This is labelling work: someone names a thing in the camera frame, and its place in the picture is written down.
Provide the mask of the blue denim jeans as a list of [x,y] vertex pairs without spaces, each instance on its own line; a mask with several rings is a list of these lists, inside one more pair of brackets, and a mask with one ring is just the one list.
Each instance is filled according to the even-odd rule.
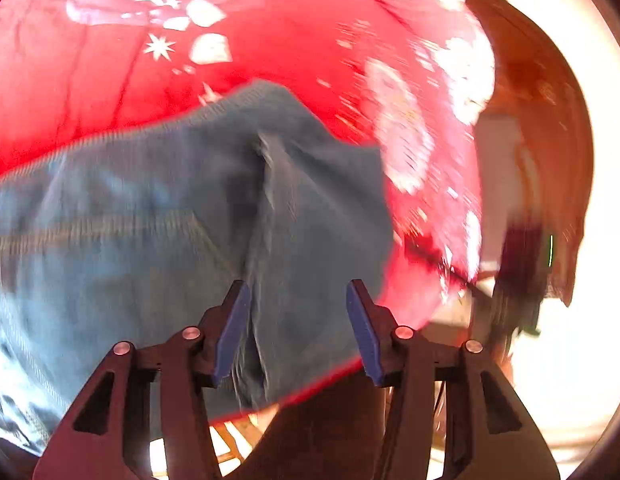
[[392,245],[374,144],[337,140],[256,82],[0,179],[0,437],[41,453],[116,342],[161,344],[236,280],[250,314],[209,416],[257,411],[351,366],[346,288]]

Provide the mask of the red floral bed blanket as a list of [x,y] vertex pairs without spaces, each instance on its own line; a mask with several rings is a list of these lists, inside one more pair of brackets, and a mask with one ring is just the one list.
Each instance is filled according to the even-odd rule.
[[0,177],[256,79],[379,145],[395,243],[476,275],[494,58],[464,0],[0,0]]

